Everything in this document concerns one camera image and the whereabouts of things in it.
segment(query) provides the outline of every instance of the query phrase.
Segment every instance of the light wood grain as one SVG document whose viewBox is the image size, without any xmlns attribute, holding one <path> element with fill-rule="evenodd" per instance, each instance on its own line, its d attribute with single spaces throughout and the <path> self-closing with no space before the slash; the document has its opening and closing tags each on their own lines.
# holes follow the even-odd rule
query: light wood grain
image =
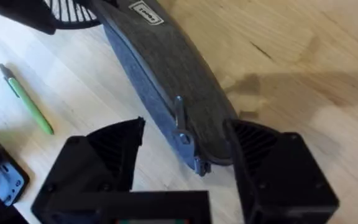
<svg viewBox="0 0 358 224">
<path fill-rule="evenodd" d="M 330 223 L 358 223 L 358 1 L 160 0 L 212 68 L 243 119 L 303 135 L 341 200 Z M 0 17 L 0 63 L 56 134 L 37 127 L 0 74 L 0 142 L 30 174 L 30 212 L 65 139 L 143 116 L 134 190 L 208 189 L 215 223 L 242 223 L 231 167 L 196 176 L 173 154 L 101 27 L 41 34 Z"/>
</svg>

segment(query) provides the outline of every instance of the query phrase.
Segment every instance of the screw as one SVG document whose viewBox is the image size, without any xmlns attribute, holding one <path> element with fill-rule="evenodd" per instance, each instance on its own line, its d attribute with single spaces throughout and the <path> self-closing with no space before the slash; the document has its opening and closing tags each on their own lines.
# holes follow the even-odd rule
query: screw
<svg viewBox="0 0 358 224">
<path fill-rule="evenodd" d="M 48 184 L 45 186 L 45 190 L 48 192 L 48 193 L 52 193 L 56 190 L 56 186 L 54 184 Z"/>
<path fill-rule="evenodd" d="M 317 189 L 320 189 L 320 188 L 323 187 L 323 186 L 324 186 L 324 183 L 321 183 L 321 182 L 316 184 L 316 188 L 317 188 Z"/>
<path fill-rule="evenodd" d="M 266 183 L 261 183 L 261 184 L 259 184 L 259 188 L 260 189 L 266 189 L 266 186 L 267 186 L 267 184 Z"/>
<path fill-rule="evenodd" d="M 105 192 L 109 192 L 109 191 L 111 191 L 111 184 L 104 183 L 104 184 L 102 184 L 101 189 Z"/>
</svg>

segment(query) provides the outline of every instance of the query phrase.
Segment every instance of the bolt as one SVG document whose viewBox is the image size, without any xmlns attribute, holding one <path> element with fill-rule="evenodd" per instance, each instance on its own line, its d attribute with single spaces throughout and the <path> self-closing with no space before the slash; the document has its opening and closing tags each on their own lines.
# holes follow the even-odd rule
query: bolt
<svg viewBox="0 0 358 224">
<path fill-rule="evenodd" d="M 189 137 L 186 134 L 179 134 L 180 140 L 183 144 L 190 144 Z"/>
</svg>

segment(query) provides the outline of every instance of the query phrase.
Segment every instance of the black plastic part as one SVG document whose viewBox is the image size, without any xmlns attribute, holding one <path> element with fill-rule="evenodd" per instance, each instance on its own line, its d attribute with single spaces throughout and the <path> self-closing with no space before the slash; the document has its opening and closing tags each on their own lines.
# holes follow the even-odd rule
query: black plastic part
<svg viewBox="0 0 358 224">
<path fill-rule="evenodd" d="M 247 224 L 322 224 L 339 201 L 302 137 L 226 120 Z"/>
<path fill-rule="evenodd" d="M 12 205 L 28 183 L 29 176 L 0 145 L 0 200 L 5 206 Z"/>
<path fill-rule="evenodd" d="M 137 118 L 68 138 L 32 206 L 38 219 L 49 223 L 44 211 L 57 195 L 129 191 L 144 125 Z"/>
<path fill-rule="evenodd" d="M 211 223 L 206 191 L 51 193 L 43 217 L 43 224 L 112 224 L 120 220 Z"/>
<path fill-rule="evenodd" d="M 32 211 L 44 224 L 188 220 L 211 223 L 207 192 L 130 193 L 142 118 L 67 139 Z"/>
<path fill-rule="evenodd" d="M 56 31 L 55 18 L 44 0 L 0 0 L 0 15 L 47 34 Z"/>
</svg>

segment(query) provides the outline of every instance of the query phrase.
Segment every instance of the wooden table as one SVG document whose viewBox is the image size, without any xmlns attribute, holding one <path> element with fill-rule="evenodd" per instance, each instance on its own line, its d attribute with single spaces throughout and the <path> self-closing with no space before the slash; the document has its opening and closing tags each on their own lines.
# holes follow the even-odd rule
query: wooden table
<svg viewBox="0 0 358 224">
<path fill-rule="evenodd" d="M 160 0 L 208 62 L 242 119 L 303 135 L 341 207 L 358 223 L 358 1 Z M 29 173 L 30 205 L 65 139 L 125 119 L 147 120 L 134 190 L 208 189 L 215 223 L 242 223 L 232 167 L 200 178 L 176 158 L 101 27 L 48 36 L 0 17 L 0 63 L 55 129 L 35 124 L 0 73 L 0 142 Z"/>
</svg>

